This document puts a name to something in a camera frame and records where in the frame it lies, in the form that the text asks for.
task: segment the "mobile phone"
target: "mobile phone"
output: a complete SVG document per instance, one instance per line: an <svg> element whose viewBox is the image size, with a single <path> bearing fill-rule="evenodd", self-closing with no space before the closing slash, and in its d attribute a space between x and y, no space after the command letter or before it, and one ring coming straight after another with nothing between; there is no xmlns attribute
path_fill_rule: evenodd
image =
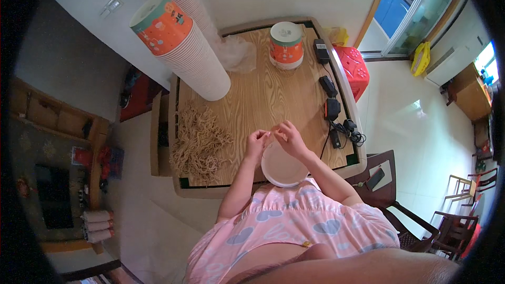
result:
<svg viewBox="0 0 505 284"><path fill-rule="evenodd" d="M365 182L367 189L370 191L381 181L381 179L385 176L384 170L382 168L377 169L377 171L372 174L370 179Z"/></svg>

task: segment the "blue cabinet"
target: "blue cabinet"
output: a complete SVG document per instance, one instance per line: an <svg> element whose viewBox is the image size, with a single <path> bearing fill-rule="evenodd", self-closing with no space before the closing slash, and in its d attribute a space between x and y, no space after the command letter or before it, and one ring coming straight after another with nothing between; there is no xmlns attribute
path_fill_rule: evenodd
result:
<svg viewBox="0 0 505 284"><path fill-rule="evenodd" d="M380 0L379 5L377 6L377 11L375 11L374 15L375 20L379 24L381 24L382 20L384 20L384 17L386 16L386 13L389 10L392 2L393 0Z"/></svg>
<svg viewBox="0 0 505 284"><path fill-rule="evenodd" d="M409 5L404 0L381 0L374 18L391 38L408 9Z"/></svg>
<svg viewBox="0 0 505 284"><path fill-rule="evenodd" d="M395 34L396 29L407 14L408 8L409 6L404 0L393 0L391 3L386 16L384 16L384 19L380 24L389 38Z"/></svg>

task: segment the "red plastic stool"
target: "red plastic stool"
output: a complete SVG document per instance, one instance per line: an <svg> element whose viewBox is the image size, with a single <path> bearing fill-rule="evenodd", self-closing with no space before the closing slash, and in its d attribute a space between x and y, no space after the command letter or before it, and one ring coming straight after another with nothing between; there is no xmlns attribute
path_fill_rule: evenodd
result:
<svg viewBox="0 0 505 284"><path fill-rule="evenodd" d="M361 57L361 53L354 47L335 46L338 57L342 62L347 80L349 80L354 101L358 101L363 92L368 86L370 76L368 75L367 66Z"/></svg>

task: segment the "air conditioner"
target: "air conditioner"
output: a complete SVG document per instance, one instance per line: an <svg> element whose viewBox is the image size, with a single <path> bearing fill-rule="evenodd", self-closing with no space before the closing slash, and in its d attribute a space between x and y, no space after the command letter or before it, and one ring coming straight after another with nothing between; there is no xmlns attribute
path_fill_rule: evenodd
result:
<svg viewBox="0 0 505 284"><path fill-rule="evenodd" d="M441 86L473 62L490 39L469 0L449 30L430 51L425 79Z"/></svg>

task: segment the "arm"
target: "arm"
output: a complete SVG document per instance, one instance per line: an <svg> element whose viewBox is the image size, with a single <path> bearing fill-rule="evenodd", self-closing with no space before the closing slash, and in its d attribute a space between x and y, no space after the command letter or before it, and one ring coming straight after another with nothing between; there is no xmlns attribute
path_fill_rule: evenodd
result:
<svg viewBox="0 0 505 284"><path fill-rule="evenodd" d="M253 190L254 172L261 161L263 145L270 137L270 132L257 130L248 137L245 156L230 188L224 195L223 202L219 206L216 224L222 220L230 219L249 205L251 191Z"/></svg>
<svg viewBox="0 0 505 284"><path fill-rule="evenodd" d="M300 133L290 121L279 124L274 135L288 154L307 167L321 191L327 197L347 206L363 203L356 190L347 181L336 174L313 151L305 146Z"/></svg>

